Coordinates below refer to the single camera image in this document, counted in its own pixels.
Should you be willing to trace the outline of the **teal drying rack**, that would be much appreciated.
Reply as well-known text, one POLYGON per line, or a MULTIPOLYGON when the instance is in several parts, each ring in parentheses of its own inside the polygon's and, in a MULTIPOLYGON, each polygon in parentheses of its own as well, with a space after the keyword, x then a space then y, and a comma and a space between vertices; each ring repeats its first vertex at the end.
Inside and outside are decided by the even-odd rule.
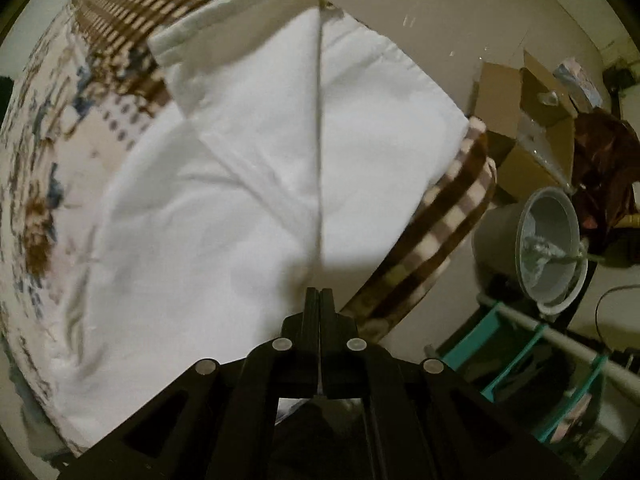
POLYGON ((480 314, 444 345, 444 360, 538 441, 557 448, 609 412, 623 441, 639 425, 639 376, 611 352, 484 295, 480 314))

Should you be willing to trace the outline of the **white pants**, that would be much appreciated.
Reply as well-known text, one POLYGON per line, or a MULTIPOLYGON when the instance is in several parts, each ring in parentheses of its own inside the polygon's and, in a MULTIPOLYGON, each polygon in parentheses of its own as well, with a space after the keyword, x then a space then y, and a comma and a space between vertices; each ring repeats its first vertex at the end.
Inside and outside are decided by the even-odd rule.
POLYGON ((195 361, 271 338, 308 285, 356 292, 469 128, 329 0, 217 0, 150 47, 171 103, 102 194, 50 325, 52 408, 83 448, 195 361))

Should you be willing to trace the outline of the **dark red bag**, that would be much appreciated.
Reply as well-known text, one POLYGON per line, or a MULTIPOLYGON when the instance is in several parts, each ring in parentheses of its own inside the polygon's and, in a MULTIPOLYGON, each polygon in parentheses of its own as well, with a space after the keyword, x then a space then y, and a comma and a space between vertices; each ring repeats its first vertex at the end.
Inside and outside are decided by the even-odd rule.
POLYGON ((608 232, 639 211, 639 139, 602 108, 579 114, 574 126, 572 203, 583 230, 608 232))

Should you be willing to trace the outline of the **white plastic bucket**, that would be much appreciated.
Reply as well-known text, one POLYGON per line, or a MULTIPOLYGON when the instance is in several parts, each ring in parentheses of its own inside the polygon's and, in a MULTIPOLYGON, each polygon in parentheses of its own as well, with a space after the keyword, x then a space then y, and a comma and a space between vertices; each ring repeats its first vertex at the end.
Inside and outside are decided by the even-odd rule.
POLYGON ((481 268, 517 282, 527 299, 551 315, 587 263, 576 212, 560 188, 541 188, 486 212, 472 247, 481 268))

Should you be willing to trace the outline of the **floral bed blanket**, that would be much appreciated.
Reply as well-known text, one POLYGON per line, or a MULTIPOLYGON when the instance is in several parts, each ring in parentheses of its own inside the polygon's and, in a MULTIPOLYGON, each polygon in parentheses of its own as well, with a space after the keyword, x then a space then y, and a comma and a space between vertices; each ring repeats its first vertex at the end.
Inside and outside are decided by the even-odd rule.
MULTIPOLYGON (((70 0, 12 92, 1 127, 1 339, 40 455, 52 451, 46 431, 75 454, 90 448, 65 437, 52 408, 50 325, 102 194, 171 103, 151 38, 215 1, 70 0)), ((364 338, 383 338, 421 301, 490 203, 485 128, 465 118, 456 158, 367 281, 346 298, 311 284, 333 290, 364 338)))

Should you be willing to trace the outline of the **brown cardboard box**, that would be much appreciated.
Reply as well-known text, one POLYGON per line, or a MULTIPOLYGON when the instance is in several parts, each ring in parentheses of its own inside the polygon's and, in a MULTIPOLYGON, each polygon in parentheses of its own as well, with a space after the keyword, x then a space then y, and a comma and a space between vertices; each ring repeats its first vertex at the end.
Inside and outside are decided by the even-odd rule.
POLYGON ((554 186, 574 193, 577 110, 562 84, 533 55, 513 68, 485 62, 474 115, 486 125, 497 183, 516 200, 554 186))

